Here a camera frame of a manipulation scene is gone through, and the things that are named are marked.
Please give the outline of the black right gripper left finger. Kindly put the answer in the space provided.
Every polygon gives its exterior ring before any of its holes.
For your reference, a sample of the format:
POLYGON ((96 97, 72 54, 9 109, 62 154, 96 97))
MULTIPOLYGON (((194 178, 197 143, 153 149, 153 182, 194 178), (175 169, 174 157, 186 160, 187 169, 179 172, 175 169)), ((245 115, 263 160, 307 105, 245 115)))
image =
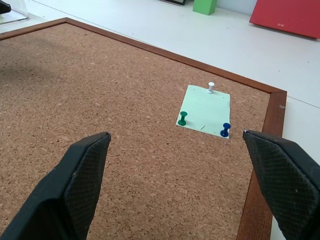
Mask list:
POLYGON ((109 132, 73 143, 43 177, 0 240, 86 240, 104 175, 109 132))

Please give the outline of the light green paper note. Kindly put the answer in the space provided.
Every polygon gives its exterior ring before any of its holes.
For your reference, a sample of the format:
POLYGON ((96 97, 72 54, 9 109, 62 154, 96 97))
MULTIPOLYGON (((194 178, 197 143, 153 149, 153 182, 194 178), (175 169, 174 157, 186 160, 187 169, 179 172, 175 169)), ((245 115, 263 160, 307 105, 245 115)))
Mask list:
POLYGON ((230 95, 214 90, 212 94, 207 89, 189 85, 180 108, 187 112, 184 128, 221 137, 223 124, 230 124, 230 95))

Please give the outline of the wooden framed cork board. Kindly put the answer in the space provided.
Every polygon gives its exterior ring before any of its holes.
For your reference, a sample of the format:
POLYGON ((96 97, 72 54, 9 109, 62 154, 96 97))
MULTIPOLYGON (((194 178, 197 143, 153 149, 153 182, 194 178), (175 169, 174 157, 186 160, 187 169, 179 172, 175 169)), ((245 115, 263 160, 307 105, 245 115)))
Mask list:
POLYGON ((90 240, 270 240, 242 139, 282 135, 287 93, 61 18, 0 33, 0 236, 80 139, 111 142, 90 240), (228 139, 177 126, 189 85, 230 95, 228 139))

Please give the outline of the green block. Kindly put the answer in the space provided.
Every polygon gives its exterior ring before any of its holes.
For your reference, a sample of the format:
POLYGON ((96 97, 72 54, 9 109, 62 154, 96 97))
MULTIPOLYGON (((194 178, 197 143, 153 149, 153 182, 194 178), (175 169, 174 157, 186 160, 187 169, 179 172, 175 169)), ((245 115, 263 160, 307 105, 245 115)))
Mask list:
POLYGON ((215 12, 218 0, 194 0, 193 3, 193 12, 203 14, 203 15, 211 15, 215 12))

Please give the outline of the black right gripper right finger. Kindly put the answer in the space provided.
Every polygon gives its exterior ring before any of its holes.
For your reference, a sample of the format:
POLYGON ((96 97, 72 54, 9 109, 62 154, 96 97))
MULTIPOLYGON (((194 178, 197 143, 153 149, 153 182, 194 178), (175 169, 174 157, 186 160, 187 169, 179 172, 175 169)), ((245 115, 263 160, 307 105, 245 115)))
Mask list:
POLYGON ((260 191, 286 240, 320 240, 320 165, 297 143, 245 130, 260 191))

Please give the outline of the blue push pin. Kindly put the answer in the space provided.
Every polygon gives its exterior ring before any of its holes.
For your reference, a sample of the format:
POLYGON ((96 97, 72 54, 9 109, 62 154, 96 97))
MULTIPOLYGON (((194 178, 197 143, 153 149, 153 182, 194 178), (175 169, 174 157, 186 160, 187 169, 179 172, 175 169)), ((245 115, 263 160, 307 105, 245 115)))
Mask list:
POLYGON ((220 131, 220 135, 224 138, 227 138, 229 136, 229 129, 231 128, 231 125, 229 123, 223 124, 223 130, 220 131))

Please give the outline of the red box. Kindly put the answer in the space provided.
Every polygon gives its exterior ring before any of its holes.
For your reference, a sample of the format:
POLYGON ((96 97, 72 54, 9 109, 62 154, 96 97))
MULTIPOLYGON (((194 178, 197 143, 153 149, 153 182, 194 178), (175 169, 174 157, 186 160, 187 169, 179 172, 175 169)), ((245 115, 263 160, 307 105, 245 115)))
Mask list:
POLYGON ((320 39, 320 0, 257 0, 249 22, 320 39))

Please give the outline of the clear plastic container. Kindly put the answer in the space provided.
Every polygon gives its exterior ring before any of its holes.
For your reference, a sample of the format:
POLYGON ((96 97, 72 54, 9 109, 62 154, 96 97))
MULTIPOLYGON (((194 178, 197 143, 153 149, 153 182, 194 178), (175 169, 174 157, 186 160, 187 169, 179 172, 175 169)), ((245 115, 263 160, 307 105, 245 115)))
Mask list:
POLYGON ((3 0, 10 4, 11 11, 9 13, 0 14, 0 25, 24 21, 29 18, 26 7, 26 0, 3 0))

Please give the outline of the black framed object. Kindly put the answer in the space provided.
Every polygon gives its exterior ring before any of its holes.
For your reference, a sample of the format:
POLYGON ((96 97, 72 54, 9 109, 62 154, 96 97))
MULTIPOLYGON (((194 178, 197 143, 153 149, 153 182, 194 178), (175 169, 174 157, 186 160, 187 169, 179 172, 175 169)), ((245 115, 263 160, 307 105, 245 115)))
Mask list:
POLYGON ((160 0, 162 2, 184 6, 188 0, 160 0))

